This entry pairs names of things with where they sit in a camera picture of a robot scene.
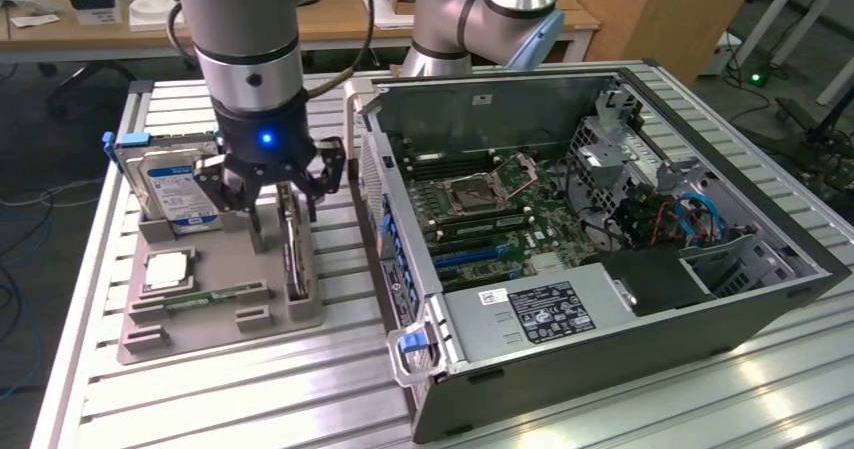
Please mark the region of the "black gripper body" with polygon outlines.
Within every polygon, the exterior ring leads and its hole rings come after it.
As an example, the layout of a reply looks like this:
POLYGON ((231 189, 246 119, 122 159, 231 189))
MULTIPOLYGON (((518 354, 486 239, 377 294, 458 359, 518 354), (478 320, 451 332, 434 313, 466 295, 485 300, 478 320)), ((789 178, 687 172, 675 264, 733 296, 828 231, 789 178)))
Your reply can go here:
POLYGON ((299 90, 283 105, 263 111, 230 109, 212 99, 226 168, 243 179, 284 182, 305 175, 315 158, 307 102, 306 90, 299 90))

